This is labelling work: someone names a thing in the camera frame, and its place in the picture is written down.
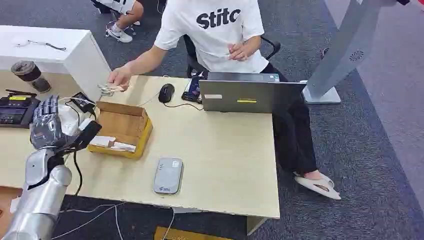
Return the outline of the person's right hand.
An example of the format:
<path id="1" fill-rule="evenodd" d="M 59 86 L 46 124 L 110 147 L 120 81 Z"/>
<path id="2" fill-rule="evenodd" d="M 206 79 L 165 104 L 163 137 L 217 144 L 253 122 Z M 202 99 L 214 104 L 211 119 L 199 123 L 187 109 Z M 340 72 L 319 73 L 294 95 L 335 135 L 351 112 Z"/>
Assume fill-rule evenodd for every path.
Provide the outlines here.
<path id="1" fill-rule="evenodd" d="M 120 86 L 122 88 L 122 92 L 125 92 L 129 87 L 132 76 L 133 74 L 131 69 L 124 65 L 114 69 L 110 73 L 107 83 Z"/>

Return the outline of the person's left hand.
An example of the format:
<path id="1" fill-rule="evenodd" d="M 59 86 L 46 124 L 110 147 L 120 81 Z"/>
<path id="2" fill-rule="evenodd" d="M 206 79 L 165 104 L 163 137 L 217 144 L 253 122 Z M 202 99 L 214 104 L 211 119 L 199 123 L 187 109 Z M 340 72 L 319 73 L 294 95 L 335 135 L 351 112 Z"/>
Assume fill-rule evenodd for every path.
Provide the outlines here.
<path id="1" fill-rule="evenodd" d="M 248 57 L 250 57 L 253 52 L 255 51 L 254 48 L 247 42 L 240 42 L 236 44 L 229 44 L 228 45 L 228 51 L 229 51 L 229 60 L 235 60 L 235 61 L 245 61 Z"/>

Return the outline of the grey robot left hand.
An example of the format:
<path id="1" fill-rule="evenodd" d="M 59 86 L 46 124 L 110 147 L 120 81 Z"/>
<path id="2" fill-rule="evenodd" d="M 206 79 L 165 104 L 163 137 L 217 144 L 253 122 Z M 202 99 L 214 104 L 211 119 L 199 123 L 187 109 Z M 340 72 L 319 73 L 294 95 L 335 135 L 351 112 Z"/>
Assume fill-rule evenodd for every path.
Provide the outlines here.
<path id="1" fill-rule="evenodd" d="M 62 131 L 59 116 L 58 95 L 50 95 L 42 100 L 33 111 L 33 120 L 29 125 L 30 142 L 35 149 L 51 147 L 61 149 L 71 146 L 76 136 L 67 135 Z"/>

